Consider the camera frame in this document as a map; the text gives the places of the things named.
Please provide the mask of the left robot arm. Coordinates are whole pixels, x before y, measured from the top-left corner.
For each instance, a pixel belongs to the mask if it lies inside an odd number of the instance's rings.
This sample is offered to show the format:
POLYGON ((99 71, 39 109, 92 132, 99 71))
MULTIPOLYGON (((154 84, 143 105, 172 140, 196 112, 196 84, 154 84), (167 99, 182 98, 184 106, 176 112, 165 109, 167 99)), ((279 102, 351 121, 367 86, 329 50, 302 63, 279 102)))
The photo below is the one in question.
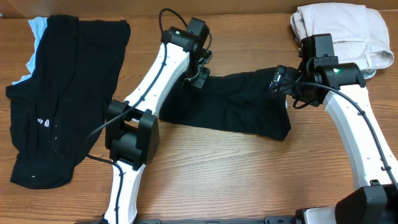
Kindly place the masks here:
POLYGON ((159 146, 160 110, 173 88, 202 88, 205 84, 210 74, 204 66, 211 58, 211 51, 204 46, 209 34, 205 21, 197 18, 185 29, 163 31, 157 58, 140 84, 123 101, 109 105, 105 146, 110 151, 113 183, 100 223, 136 221, 142 174, 159 146))

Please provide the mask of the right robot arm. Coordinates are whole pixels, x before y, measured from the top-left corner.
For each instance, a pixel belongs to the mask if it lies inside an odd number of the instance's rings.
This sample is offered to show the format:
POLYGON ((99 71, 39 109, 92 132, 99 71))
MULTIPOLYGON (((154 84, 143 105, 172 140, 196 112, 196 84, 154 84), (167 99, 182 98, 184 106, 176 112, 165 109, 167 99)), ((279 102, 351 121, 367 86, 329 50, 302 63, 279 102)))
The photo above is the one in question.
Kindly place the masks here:
POLYGON ((277 66, 270 91, 303 107, 325 107, 349 158, 354 192, 336 205, 301 208, 265 223, 397 223, 397 159, 374 116, 361 70, 339 63, 330 34, 302 39, 299 56, 299 68, 277 66))

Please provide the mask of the black t-shirt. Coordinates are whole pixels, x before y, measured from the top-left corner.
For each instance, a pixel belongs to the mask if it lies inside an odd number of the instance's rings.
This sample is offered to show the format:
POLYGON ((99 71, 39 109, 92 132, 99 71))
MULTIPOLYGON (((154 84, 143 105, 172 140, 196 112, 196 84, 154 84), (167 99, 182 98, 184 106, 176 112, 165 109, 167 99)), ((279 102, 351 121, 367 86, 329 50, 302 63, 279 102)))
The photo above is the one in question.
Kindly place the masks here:
POLYGON ((170 91, 159 118, 174 124, 257 134, 284 140, 291 125, 286 95, 271 93, 275 68, 208 77, 199 89, 184 83, 170 91))

